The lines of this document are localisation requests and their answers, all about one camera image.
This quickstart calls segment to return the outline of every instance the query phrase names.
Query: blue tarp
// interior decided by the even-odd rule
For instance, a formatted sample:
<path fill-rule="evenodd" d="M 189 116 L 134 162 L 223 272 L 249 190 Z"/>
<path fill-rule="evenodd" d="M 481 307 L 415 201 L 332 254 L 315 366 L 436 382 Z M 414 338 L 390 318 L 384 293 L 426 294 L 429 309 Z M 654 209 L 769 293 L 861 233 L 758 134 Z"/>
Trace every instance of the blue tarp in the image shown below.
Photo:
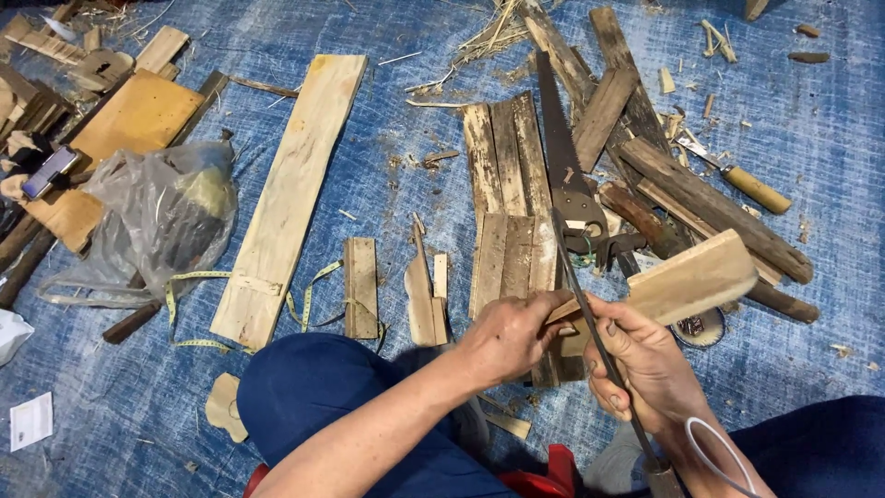
<path fill-rule="evenodd" d="M 291 290 L 300 308 L 304 286 L 320 268 L 340 257 L 346 237 L 375 237 L 384 283 L 379 288 L 381 319 L 389 323 L 382 355 L 393 358 L 411 346 L 405 313 L 403 272 L 413 257 L 407 243 L 412 212 L 427 226 L 428 251 L 450 255 L 450 318 L 461 334 L 466 318 L 475 231 L 462 124 L 451 109 L 408 106 L 403 89 L 437 80 L 448 71 L 453 50 L 478 32 L 491 15 L 491 2 L 351 0 L 178 1 L 148 28 L 150 39 L 163 25 L 190 34 L 176 63 L 177 82 L 196 89 L 213 69 L 294 88 L 316 53 L 365 53 L 370 58 L 350 118 L 329 164 L 312 227 Z M 885 394 L 885 296 L 882 267 L 882 157 L 885 152 L 885 8 L 864 0 L 773 0 L 754 23 L 742 20 L 741 0 L 615 0 L 643 81 L 656 107 L 680 105 L 688 125 L 704 128 L 701 113 L 709 93 L 717 95 L 713 115 L 720 123 L 700 136 L 716 152 L 764 179 L 794 201 L 782 216 L 762 213 L 776 233 L 799 246 L 815 264 L 808 285 L 786 282 L 785 292 L 820 307 L 814 325 L 794 323 L 744 301 L 727 316 L 728 333 L 707 351 L 687 351 L 714 411 L 730 430 L 815 401 L 847 394 Z M 577 45 L 597 74 L 604 69 L 587 13 L 598 1 L 569 0 L 550 12 L 570 44 Z M 663 9 L 652 8 L 661 4 Z M 168 4 L 135 4 L 125 35 L 146 24 Z M 31 16 L 39 9 L 27 8 Z M 3 12 L 5 23 L 13 9 Z M 727 24 L 739 62 L 704 58 L 708 19 Z M 807 22 L 819 39 L 796 35 Z M 136 40 L 112 48 L 137 54 Z M 475 61 L 443 85 L 440 102 L 496 101 L 536 85 L 524 68 L 529 41 L 515 43 L 493 58 Z M 415 51 L 422 54 L 385 66 L 382 60 Z M 791 51 L 828 51 L 826 64 L 787 60 Z M 682 71 L 677 67 L 682 61 Z M 12 64 L 29 77 L 64 88 L 63 68 L 44 56 L 13 50 Z M 677 91 L 658 94 L 657 71 L 668 66 Z M 687 88 L 695 82 L 697 91 Z M 231 269 L 258 202 L 293 105 L 264 91 L 229 84 L 191 140 L 214 139 L 232 129 L 242 151 L 235 163 L 240 211 L 236 231 L 218 269 Z M 742 127 L 741 121 L 752 124 Z M 438 172 L 416 167 L 439 144 L 461 151 Z M 394 157 L 402 164 L 392 164 Z M 756 206 L 717 176 L 707 179 L 739 204 Z M 391 189 L 396 183 L 398 189 Z M 353 214 L 351 220 L 342 209 Z M 806 244 L 797 242 L 804 220 Z M 174 347 L 168 342 L 167 313 L 121 346 L 104 344 L 100 333 L 127 314 L 101 308 L 54 306 L 37 299 L 37 282 L 75 263 L 55 247 L 23 290 L 15 308 L 36 328 L 15 358 L 0 368 L 0 409 L 52 391 L 55 433 L 14 454 L 0 455 L 0 495 L 32 496 L 239 496 L 259 463 L 246 441 L 231 442 L 209 426 L 203 413 L 213 379 L 239 376 L 246 354 Z M 594 278 L 581 270 L 582 284 L 603 297 L 626 293 L 617 272 Z M 176 338 L 214 338 L 208 331 L 224 289 L 223 280 L 202 282 L 179 305 Z M 342 307 L 342 276 L 333 274 L 314 289 L 313 320 Z M 322 329 L 342 333 L 338 322 Z M 283 312 L 276 338 L 300 333 Z M 844 359 L 831 344 L 853 349 Z M 550 443 L 566 443 L 579 465 L 588 463 L 612 436 L 615 422 L 589 398 L 583 383 L 537 390 L 537 406 L 525 402 L 533 391 L 506 385 L 489 393 L 503 402 L 520 401 L 518 414 L 533 422 L 526 442 L 492 428 L 489 459 L 499 468 L 546 461 Z M 0 447 L 8 447 L 0 431 Z M 198 465 L 191 472 L 185 464 Z"/>

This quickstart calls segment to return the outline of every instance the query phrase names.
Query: saw blade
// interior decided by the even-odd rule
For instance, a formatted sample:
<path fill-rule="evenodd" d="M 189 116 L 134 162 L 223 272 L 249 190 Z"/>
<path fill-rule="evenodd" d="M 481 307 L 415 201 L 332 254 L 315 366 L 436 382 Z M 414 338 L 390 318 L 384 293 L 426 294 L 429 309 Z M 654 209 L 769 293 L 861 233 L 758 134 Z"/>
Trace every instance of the saw blade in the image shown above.
<path fill-rule="evenodd" d="M 538 68 L 538 89 L 541 91 L 541 114 L 544 118 L 544 142 L 547 145 L 547 176 L 550 187 L 567 186 L 570 191 L 590 194 L 590 189 L 581 180 L 581 166 L 578 152 L 574 149 L 572 130 L 566 121 L 566 112 L 559 98 L 550 54 L 540 51 L 536 58 Z"/>

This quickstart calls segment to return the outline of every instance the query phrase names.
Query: white cable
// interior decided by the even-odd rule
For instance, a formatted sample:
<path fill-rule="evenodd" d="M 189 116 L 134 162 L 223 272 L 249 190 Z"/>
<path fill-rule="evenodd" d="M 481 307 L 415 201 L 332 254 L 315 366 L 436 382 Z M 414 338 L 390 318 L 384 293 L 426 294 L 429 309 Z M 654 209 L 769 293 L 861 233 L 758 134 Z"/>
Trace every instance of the white cable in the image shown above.
<path fill-rule="evenodd" d="M 707 458 L 707 455 L 704 454 L 704 451 L 701 450 L 701 448 L 697 445 L 697 442 L 695 441 L 695 436 L 691 433 L 691 425 L 695 422 L 706 427 L 706 429 L 708 431 L 712 432 L 713 435 L 716 436 L 716 438 L 722 443 L 722 445 L 725 446 L 725 448 L 728 450 L 728 453 L 731 454 L 731 457 L 735 459 L 735 462 L 737 462 L 737 466 L 741 468 L 741 473 L 743 474 L 743 478 L 747 481 L 747 486 L 750 488 L 749 491 L 744 489 L 743 487 L 740 487 L 736 482 L 731 480 L 727 475 L 725 475 L 725 473 L 723 471 L 719 470 L 719 467 L 717 467 L 713 462 L 710 461 L 709 458 Z M 733 487 L 734 489 L 740 491 L 741 493 L 749 496 L 750 498 L 760 498 L 759 495 L 756 494 L 756 487 L 753 486 L 753 481 L 750 480 L 750 474 L 747 472 L 747 469 L 743 466 L 741 459 L 737 457 L 737 454 L 731 448 L 731 446 L 728 445 L 728 443 L 725 441 L 725 438 L 720 436 L 720 434 L 718 432 L 716 432 L 715 429 L 713 429 L 709 424 L 707 424 L 705 421 L 701 420 L 700 418 L 697 418 L 696 416 L 692 416 L 688 420 L 685 421 L 685 435 L 689 437 L 689 443 L 691 444 L 691 447 L 694 448 L 695 453 L 697 453 L 697 455 L 701 457 L 701 460 L 704 461 L 706 466 L 709 467 L 710 470 L 713 471 L 713 473 L 715 473 L 719 477 L 723 478 L 731 487 Z"/>

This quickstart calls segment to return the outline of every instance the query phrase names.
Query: hand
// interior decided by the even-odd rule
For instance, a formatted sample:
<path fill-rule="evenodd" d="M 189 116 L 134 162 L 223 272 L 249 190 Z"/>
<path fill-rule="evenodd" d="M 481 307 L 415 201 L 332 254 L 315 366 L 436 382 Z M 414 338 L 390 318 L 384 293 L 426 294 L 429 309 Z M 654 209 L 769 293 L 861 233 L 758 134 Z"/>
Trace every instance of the hand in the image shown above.
<path fill-rule="evenodd" d="M 590 391 L 600 406 L 628 421 L 632 397 L 640 422 L 652 434 L 709 411 L 695 372 L 670 331 L 624 303 L 606 302 L 585 293 L 605 349 L 617 358 L 621 376 L 632 394 L 628 396 L 606 377 L 602 357 L 590 340 L 584 361 L 590 371 Z"/>
<path fill-rule="evenodd" d="M 543 326 L 544 322 L 550 312 L 572 297 L 571 292 L 558 290 L 487 304 L 453 351 L 462 356 L 476 388 L 488 389 L 530 371 L 559 329 L 566 326 Z"/>

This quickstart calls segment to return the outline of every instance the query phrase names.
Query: plastic bag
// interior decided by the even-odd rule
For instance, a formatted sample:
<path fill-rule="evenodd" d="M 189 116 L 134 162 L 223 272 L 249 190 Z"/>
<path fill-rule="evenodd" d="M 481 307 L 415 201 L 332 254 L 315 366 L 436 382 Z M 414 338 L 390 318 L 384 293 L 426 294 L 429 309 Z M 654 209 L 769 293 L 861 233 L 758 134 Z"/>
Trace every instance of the plastic bag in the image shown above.
<path fill-rule="evenodd" d="M 120 150 L 102 161 L 83 188 L 104 204 L 89 254 L 43 281 L 37 295 L 58 304 L 141 307 L 165 298 L 171 276 L 212 269 L 234 225 L 233 158 L 225 140 L 143 156 Z M 130 288 L 136 270 L 143 289 Z M 88 297 L 49 294 L 54 286 L 93 292 Z M 183 294 L 192 286 L 175 281 L 174 291 Z"/>

